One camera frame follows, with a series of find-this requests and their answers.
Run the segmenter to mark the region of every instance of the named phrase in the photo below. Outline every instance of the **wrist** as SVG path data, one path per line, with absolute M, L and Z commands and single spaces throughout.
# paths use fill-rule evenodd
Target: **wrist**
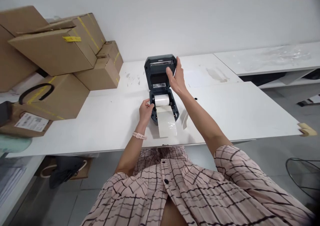
M 139 121 L 138 125 L 136 126 L 135 132 L 144 135 L 146 132 L 147 125 L 148 123 Z
M 182 99 L 190 97 L 191 94 L 189 93 L 189 91 L 186 89 L 184 91 L 181 91 L 180 93 L 178 93 L 178 96 Z

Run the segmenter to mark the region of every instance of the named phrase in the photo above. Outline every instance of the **table surface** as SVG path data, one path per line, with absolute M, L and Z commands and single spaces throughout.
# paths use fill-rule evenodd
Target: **table surface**
M 320 42 L 215 53 L 238 76 L 320 68 Z
M 231 141 L 301 134 L 298 121 L 251 82 L 242 82 L 212 54 L 181 57 L 186 85 Z M 124 63 L 117 89 L 90 92 L 78 117 L 55 121 L 43 137 L 8 157 L 123 150 L 139 120 L 139 106 L 149 97 L 144 61 Z M 204 82 L 200 75 L 207 76 Z M 180 112 L 177 136 L 159 138 L 150 121 L 143 147 L 203 144 L 191 119 L 182 127 L 185 107 L 173 92 Z

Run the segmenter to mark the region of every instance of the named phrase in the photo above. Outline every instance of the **pink watch strap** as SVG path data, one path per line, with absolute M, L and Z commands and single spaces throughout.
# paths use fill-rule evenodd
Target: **pink watch strap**
M 134 136 L 134 137 L 136 137 L 136 138 L 138 138 L 138 139 L 147 140 L 147 137 L 144 136 L 144 135 L 142 135 L 142 134 L 140 134 L 140 133 L 133 132 L 133 133 L 132 133 L 132 136 Z

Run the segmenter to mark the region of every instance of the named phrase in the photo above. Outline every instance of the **pink checkered blouse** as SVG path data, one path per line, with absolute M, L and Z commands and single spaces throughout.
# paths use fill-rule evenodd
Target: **pink checkered blouse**
M 116 173 L 81 225 L 160 225 L 168 196 L 188 225 L 306 225 L 313 214 L 240 149 L 222 146 L 219 172 L 184 147 L 142 149 L 134 176 Z

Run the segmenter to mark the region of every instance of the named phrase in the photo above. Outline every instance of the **black handle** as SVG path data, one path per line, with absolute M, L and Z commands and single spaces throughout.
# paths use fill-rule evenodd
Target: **black handle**
M 43 87 L 43 86 L 51 86 L 49 91 L 47 91 L 41 98 L 39 98 L 40 101 L 42 101 L 43 99 L 45 99 L 47 96 L 49 96 L 53 90 L 54 90 L 54 85 L 50 84 L 50 83 L 42 83 L 42 84 L 39 84 L 39 85 L 35 85 L 33 86 L 32 88 L 29 88 L 28 90 L 26 90 L 24 93 L 22 93 L 19 97 L 19 104 L 22 105 L 23 104 L 23 99 L 26 95 L 28 95 L 29 93 L 31 93 L 32 91 L 40 88 L 40 87 Z

